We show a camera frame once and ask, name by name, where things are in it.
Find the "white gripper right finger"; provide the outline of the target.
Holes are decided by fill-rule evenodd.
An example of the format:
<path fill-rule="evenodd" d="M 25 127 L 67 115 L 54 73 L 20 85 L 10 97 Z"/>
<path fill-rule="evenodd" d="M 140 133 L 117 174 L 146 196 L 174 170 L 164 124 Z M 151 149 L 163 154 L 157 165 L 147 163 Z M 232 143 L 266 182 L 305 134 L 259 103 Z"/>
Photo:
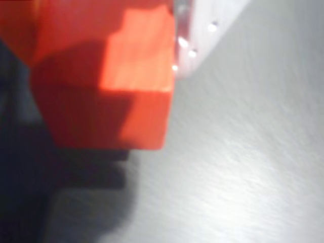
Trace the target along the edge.
<path fill-rule="evenodd" d="M 186 78 L 199 68 L 249 3 L 249 0 L 174 1 L 177 78 Z"/>

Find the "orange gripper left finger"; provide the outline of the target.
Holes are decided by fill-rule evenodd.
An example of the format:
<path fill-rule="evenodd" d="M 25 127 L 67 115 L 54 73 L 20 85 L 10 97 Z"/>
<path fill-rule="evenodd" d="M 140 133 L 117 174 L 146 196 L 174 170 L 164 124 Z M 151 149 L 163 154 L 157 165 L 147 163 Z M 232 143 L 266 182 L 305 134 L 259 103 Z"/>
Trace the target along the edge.
<path fill-rule="evenodd" d="M 1 40 L 30 66 L 36 46 L 38 1 L 1 1 Z"/>

